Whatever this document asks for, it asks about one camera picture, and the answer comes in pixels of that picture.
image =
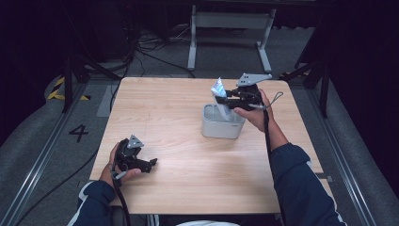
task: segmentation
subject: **dark background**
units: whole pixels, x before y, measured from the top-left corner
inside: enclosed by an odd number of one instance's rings
[[[189,23],[189,6],[127,8],[125,3],[1,2],[0,145],[27,116],[45,104],[44,90],[63,70],[64,41],[70,41],[74,51],[96,62],[105,62],[126,55],[129,48],[125,42],[127,34],[123,32],[126,26],[134,26],[132,30],[137,32],[145,27],[164,38],[174,25]],[[352,0],[334,4],[339,9],[278,10],[274,26],[316,27],[299,62],[328,59],[331,80],[343,104],[399,196],[396,175],[399,171],[396,145],[399,8],[394,1]],[[57,12],[56,24],[47,14],[48,8]],[[60,37],[59,31],[70,35]]]

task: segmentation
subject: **hand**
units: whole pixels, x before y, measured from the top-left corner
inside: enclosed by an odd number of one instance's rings
[[[264,91],[262,89],[259,89],[259,92],[262,95],[263,103],[268,106],[267,108],[267,114],[269,115],[269,121],[273,121],[273,110],[270,105],[269,99],[267,99],[266,94],[264,94]],[[234,112],[243,117],[246,118],[249,122],[251,122],[255,127],[257,127],[260,131],[264,132],[264,123],[263,123],[263,110],[261,109],[254,109],[251,111],[246,111],[243,108],[236,107],[234,109]]]
[[[107,182],[112,187],[114,187],[114,183],[112,182],[111,166],[112,166],[112,164],[114,164],[115,153],[117,152],[119,145],[120,145],[120,143],[118,142],[115,145],[115,147],[112,149],[111,154],[109,155],[109,162],[103,169],[103,173],[100,176],[100,180]],[[115,171],[117,173],[121,173],[121,170],[118,166],[115,167]],[[125,183],[126,181],[132,180],[134,177],[136,177],[140,173],[141,173],[140,169],[130,169],[126,172],[126,174],[124,176],[122,176],[120,178],[121,182]]]

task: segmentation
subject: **dark blue sleeve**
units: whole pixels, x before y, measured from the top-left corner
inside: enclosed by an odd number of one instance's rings
[[[346,225],[308,161],[308,155],[291,143],[272,152],[271,169],[286,225]]]
[[[104,181],[90,182],[79,193],[78,210],[68,225],[111,226],[109,203],[115,199],[112,186]]]

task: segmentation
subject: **person's right arm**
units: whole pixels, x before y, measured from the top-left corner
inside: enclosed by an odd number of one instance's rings
[[[264,104],[269,105],[271,170],[286,225],[345,225],[335,212],[334,201],[308,166],[310,158],[300,147],[289,143],[274,119],[269,100],[260,92]],[[234,112],[264,132],[262,110],[235,108]]]

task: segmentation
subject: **white packet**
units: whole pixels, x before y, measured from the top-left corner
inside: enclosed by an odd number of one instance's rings
[[[231,121],[232,119],[232,113],[231,110],[229,109],[228,106],[218,104],[216,101],[216,96],[220,97],[227,97],[226,90],[223,87],[222,80],[220,77],[217,79],[215,84],[211,87],[211,92],[214,95],[215,103],[217,105],[217,108],[219,109],[220,115],[225,121]]]

